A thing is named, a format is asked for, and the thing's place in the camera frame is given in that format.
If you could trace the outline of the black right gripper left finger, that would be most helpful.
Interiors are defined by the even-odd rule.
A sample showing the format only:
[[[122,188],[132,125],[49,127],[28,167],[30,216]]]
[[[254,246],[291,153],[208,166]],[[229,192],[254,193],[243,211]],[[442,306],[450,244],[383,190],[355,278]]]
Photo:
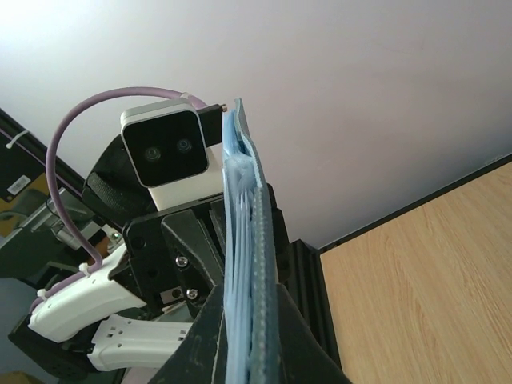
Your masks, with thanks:
[[[223,286],[215,286],[180,347],[150,384],[215,384],[226,377]]]

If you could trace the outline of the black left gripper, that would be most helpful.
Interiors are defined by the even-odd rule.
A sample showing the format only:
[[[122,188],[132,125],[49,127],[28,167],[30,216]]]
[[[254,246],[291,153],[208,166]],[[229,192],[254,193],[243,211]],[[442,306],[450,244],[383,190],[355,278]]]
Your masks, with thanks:
[[[176,302],[185,302],[190,314],[198,315],[212,289],[223,282],[222,194],[136,218],[122,235],[126,255],[110,279],[143,300],[154,317]]]

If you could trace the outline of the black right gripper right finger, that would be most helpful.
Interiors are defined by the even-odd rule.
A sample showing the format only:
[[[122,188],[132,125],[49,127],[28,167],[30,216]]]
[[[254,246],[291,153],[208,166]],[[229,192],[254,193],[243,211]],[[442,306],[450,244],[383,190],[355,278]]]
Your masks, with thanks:
[[[343,384],[351,380],[316,341],[292,297],[277,284],[279,382]]]

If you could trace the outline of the blue card holder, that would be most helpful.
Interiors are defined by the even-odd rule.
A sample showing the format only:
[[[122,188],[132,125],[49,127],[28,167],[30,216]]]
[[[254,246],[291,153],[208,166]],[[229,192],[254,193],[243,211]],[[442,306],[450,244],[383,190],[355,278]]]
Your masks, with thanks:
[[[227,383],[279,382],[278,272],[270,192],[240,98],[222,126]]]

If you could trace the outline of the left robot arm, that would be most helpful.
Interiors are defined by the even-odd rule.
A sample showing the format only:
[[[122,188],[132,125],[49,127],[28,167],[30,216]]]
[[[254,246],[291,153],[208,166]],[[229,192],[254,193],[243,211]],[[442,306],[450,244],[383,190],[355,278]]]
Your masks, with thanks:
[[[220,194],[157,211],[137,182],[119,138],[89,173],[83,200],[122,224],[124,244],[56,294],[43,293],[10,340],[44,370],[67,380],[125,368],[159,368],[190,325],[158,323],[182,304],[194,321],[220,294],[226,254]]]

